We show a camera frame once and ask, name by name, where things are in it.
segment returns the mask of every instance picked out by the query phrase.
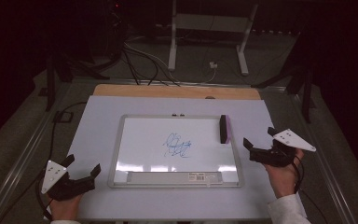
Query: small whiteboard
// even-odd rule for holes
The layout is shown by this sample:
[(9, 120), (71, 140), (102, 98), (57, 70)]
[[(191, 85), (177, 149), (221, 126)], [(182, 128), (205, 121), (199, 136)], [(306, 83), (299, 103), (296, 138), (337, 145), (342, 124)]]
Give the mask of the small whiteboard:
[(218, 116), (124, 115), (108, 186), (241, 187), (243, 176), (234, 139), (220, 143), (219, 120)]

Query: floor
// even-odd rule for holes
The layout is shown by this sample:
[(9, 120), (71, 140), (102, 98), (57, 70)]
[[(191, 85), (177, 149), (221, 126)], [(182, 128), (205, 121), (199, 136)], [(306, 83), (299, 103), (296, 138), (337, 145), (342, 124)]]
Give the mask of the floor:
[[(122, 55), (121, 60), (113, 66), (101, 72), (103, 76), (110, 77), (109, 80), (97, 80), (74, 69), (75, 78), (72, 83), (61, 83), (57, 79), (57, 101), (50, 113), (45, 112), (47, 99), (38, 96), (40, 89), (46, 87), (46, 71), (36, 76), (34, 79), (35, 91), (0, 131), (1, 193), (4, 181), (7, 176), (10, 176), (10, 171), (13, 171), (12, 167), (18, 162), (21, 153), (34, 150), (26, 156), (31, 159), (30, 162), (23, 164), (24, 169), (19, 174), (19, 178), (13, 179), (9, 183), (13, 188), (7, 191), (6, 197), (0, 196), (0, 199), (7, 203), (0, 204), (1, 208), (7, 208), (9, 204), (14, 204), (8, 210), (2, 223), (47, 223), (46, 220), (43, 220), (37, 207), (34, 186), (26, 191), (17, 202), (16, 198), (32, 182), (48, 155), (53, 129), (50, 122), (54, 116), (53, 112), (79, 101), (87, 101), (93, 88), (99, 83), (136, 84), (137, 81), (143, 85), (150, 83), (156, 74), (155, 64), (145, 56), (133, 54), (134, 50), (145, 53), (142, 55), (155, 59), (161, 66), (162, 69), (159, 69), (158, 75), (151, 82), (153, 85), (249, 88), (252, 84), (279, 74), (291, 47), (296, 43), (295, 36), (251, 33), (245, 49), (250, 72), (248, 76), (243, 76), (240, 73), (235, 51), (235, 46), (238, 43), (236, 36), (229, 36), (223, 40), (219, 39), (219, 41), (208, 38), (206, 43), (201, 43), (199, 38), (189, 36), (179, 40), (176, 69), (174, 72), (168, 72), (164, 66), (169, 56), (169, 37), (159, 36), (155, 39), (148, 39), (141, 35), (132, 35), (125, 42), (132, 69), (130, 69), (129, 59), (125, 55)], [(96, 54), (94, 57), (97, 63), (106, 61), (102, 54)], [(211, 68), (210, 62), (216, 63), (217, 67)], [(137, 81), (134, 80), (132, 73), (138, 77)], [(276, 127), (285, 127), (287, 124), (291, 124), (294, 125), (294, 128), (299, 127), (298, 129), (306, 130), (304, 132), (318, 139), (318, 145), (325, 149), (321, 154), (306, 155), (309, 177), (305, 180), (304, 189), (317, 204), (314, 206), (304, 194), (300, 194), (309, 219), (312, 223), (324, 223), (322, 213), (326, 216), (328, 223), (358, 223), (358, 163), (324, 104), (318, 87), (312, 87), (311, 124), (304, 124), (301, 119), (295, 118), (297, 116), (295, 111), (287, 111), (288, 106), (293, 106), (293, 104), (298, 107), (298, 103), (300, 103), (298, 99), (301, 98), (301, 94), (287, 96), (284, 93), (284, 87), (289, 80), (290, 77), (280, 80), (272, 86), (260, 90), (260, 94), (262, 99), (268, 102), (268, 110), (273, 111), (271, 116)], [(72, 112), (75, 115), (71, 124), (57, 127), (53, 144), (53, 158), (58, 159), (66, 156), (71, 144), (70, 139), (73, 139), (76, 133), (76, 125), (81, 119), (83, 109), (83, 105), (74, 106)], [(270, 223), (270, 220), (243, 221), (241, 223)]]

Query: human hand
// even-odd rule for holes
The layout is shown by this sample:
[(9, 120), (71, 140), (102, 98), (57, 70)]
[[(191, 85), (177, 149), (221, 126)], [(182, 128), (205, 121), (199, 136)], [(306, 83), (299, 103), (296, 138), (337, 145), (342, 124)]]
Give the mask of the human hand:
[[(296, 156), (294, 164), (298, 166), (300, 160), (304, 157), (304, 152), (296, 148)], [(296, 179), (299, 176), (296, 176), (296, 170), (292, 164), (289, 164), (285, 167), (275, 167), (267, 164), (263, 164), (267, 170), (269, 183), (274, 190), (275, 196), (277, 199), (291, 195), (295, 193)]]
[(83, 194), (80, 194), (75, 196), (73, 199), (60, 202), (52, 200), (50, 203), (50, 209), (53, 220), (76, 220), (82, 196)]

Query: blue marker ink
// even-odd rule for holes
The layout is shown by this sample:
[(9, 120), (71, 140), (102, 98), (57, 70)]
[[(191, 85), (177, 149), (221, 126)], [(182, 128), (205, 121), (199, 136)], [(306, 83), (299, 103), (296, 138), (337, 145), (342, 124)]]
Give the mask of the blue marker ink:
[(182, 158), (187, 158), (185, 155), (186, 150), (190, 148), (191, 142), (183, 142), (179, 143), (179, 140), (181, 139), (181, 135), (177, 133), (171, 133), (170, 136), (168, 136), (167, 141), (163, 144), (163, 146), (166, 146), (168, 148), (168, 151), (165, 152), (164, 157), (167, 155), (167, 153), (171, 154), (171, 156), (179, 155)]

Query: sleeve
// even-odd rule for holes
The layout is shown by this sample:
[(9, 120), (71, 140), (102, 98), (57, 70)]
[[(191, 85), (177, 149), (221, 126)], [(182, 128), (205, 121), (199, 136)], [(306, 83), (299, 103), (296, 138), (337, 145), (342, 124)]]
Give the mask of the sleeve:
[(269, 203), (268, 212), (274, 224), (310, 224), (303, 216), (301, 204), (295, 194)]
[(80, 222), (76, 222), (73, 220), (55, 220), (50, 222), (50, 224), (80, 224)]

